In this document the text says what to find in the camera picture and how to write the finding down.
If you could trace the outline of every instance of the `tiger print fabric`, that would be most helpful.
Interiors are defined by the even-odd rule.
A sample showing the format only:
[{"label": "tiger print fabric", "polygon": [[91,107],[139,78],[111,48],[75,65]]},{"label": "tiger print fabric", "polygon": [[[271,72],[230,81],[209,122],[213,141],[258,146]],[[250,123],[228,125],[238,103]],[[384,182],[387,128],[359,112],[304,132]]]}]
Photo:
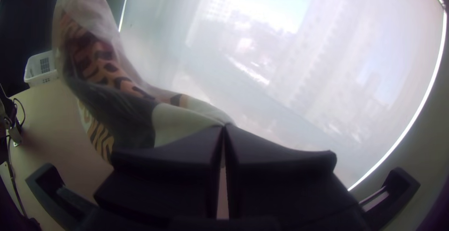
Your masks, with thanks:
[{"label": "tiger print fabric", "polygon": [[87,136],[106,161],[116,148],[153,148],[230,121],[194,111],[224,114],[189,96],[150,85],[144,90],[122,69],[111,44],[64,11],[59,25],[62,76],[78,98]]}]

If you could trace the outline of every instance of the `dark wall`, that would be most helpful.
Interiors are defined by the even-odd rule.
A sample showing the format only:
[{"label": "dark wall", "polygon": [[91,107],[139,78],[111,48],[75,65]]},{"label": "dark wall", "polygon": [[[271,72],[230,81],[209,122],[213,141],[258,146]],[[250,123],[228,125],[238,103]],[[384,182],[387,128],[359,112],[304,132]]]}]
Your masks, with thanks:
[{"label": "dark wall", "polygon": [[51,49],[56,0],[0,0],[0,84],[8,96],[28,88],[27,60]]}]

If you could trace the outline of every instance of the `transparent plastic sheet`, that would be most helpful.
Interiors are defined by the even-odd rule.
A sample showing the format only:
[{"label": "transparent plastic sheet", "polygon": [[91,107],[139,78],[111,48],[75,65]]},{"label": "transparent plastic sheet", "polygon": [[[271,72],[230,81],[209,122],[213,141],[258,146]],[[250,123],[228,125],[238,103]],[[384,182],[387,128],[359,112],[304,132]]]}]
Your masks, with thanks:
[{"label": "transparent plastic sheet", "polygon": [[123,51],[106,0],[57,0],[52,38],[56,69],[107,161],[115,148],[157,147],[232,123],[208,103],[145,83]]},{"label": "transparent plastic sheet", "polygon": [[[438,0],[127,0],[120,34],[143,79],[282,146],[335,152],[350,188],[418,116],[443,17]],[[145,61],[145,41],[176,60]]]}]

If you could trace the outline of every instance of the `sky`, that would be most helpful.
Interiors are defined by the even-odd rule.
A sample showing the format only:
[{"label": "sky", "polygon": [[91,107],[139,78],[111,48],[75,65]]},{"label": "sky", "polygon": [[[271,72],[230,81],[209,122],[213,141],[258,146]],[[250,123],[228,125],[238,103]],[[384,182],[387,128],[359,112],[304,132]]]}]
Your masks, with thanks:
[{"label": "sky", "polygon": [[236,8],[276,29],[295,33],[311,0],[237,0]]}]

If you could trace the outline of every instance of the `window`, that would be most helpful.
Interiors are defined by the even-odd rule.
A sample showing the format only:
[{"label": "window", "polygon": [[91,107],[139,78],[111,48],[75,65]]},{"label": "window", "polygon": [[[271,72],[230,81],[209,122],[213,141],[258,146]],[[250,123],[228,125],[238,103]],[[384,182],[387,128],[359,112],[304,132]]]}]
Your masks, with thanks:
[{"label": "window", "polygon": [[[239,127],[286,147],[336,152],[336,173],[348,188],[398,144],[438,70],[446,25],[438,0],[220,0],[212,8],[214,1],[170,1],[174,5],[157,22],[166,23],[164,41],[154,42],[179,62],[151,62],[171,73],[171,85],[156,77],[148,81],[211,102]],[[127,0],[127,5],[133,7],[123,22],[147,29],[132,34],[153,39],[156,28],[140,15],[147,11],[145,1]],[[207,13],[219,20],[200,22]],[[229,34],[223,22],[243,28]],[[128,29],[124,25],[122,33],[131,34]],[[194,46],[180,45],[186,34]],[[136,69],[145,72],[148,65],[139,59],[151,57],[150,51],[138,57],[133,41],[125,38],[123,44]],[[307,49],[297,53],[298,48]],[[318,57],[323,67],[313,70],[312,59]],[[191,83],[177,84],[180,76]],[[373,109],[365,109],[368,103]],[[282,116],[270,131],[264,127],[267,110]],[[304,119],[307,125],[297,123]],[[325,127],[332,122],[338,122],[339,133]],[[364,125],[363,135],[356,125]],[[311,138],[312,128],[321,130],[314,136],[320,139]],[[359,140],[352,140],[354,135]]]}]

